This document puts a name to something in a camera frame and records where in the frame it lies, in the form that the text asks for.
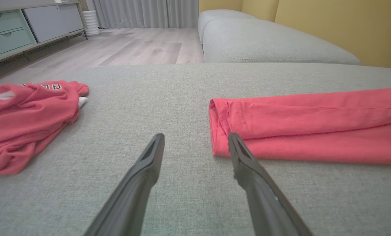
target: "ribbed white vase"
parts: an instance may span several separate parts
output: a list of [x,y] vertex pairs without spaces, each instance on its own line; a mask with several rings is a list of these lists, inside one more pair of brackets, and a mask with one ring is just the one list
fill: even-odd
[[85,17],[86,25],[88,26],[88,29],[86,30],[86,34],[88,36],[101,34],[98,28],[98,18],[96,17],[96,11],[94,10],[84,11],[83,16]]

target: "folded red cloth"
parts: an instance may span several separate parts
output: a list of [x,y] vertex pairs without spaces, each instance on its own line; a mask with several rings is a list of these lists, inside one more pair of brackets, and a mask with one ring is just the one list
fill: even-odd
[[0,86],[0,175],[19,173],[79,115],[78,82]]
[[210,101],[213,154],[238,133],[257,158],[391,164],[391,88]]

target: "green drawer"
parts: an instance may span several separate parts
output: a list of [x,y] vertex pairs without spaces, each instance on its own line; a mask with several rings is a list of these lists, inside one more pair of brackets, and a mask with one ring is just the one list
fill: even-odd
[[0,32],[23,27],[15,11],[0,13]]
[[0,54],[30,44],[25,30],[13,31],[0,35]]

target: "gray sofa seat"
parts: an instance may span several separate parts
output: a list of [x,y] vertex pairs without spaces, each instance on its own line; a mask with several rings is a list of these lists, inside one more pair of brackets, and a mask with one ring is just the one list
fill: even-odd
[[[15,176],[0,235],[82,235],[155,133],[166,144],[142,235],[254,235],[231,160],[212,155],[209,101],[391,87],[391,69],[317,63],[110,66],[89,101]],[[391,235],[391,166],[260,160],[316,236]]]
[[256,19],[252,15],[245,14],[235,10],[205,10],[198,16],[198,34],[200,36],[200,42],[203,44],[204,29],[210,21],[217,19]]
[[221,19],[204,30],[204,60],[359,65],[350,52],[301,31],[259,19]]

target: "gray fabric surface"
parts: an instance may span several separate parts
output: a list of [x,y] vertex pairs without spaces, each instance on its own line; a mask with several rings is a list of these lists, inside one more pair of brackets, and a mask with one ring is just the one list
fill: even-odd
[[[391,87],[391,69],[315,63],[112,66],[68,80],[89,101],[21,173],[0,176],[0,235],[80,235],[151,137],[166,136],[142,235],[253,235],[209,100]],[[261,160],[315,235],[391,236],[391,166]]]
[[350,52],[315,36],[260,19],[219,19],[204,30],[204,61],[360,65]]
[[198,0],[93,0],[101,28],[196,27]]
[[236,11],[236,10],[226,10],[226,9],[205,10],[201,12],[200,15],[198,16],[198,34],[200,36],[201,44],[203,44],[204,29],[206,28],[207,24],[210,21],[217,20],[217,19],[229,19],[229,18],[256,19],[252,15],[248,15],[246,13]]

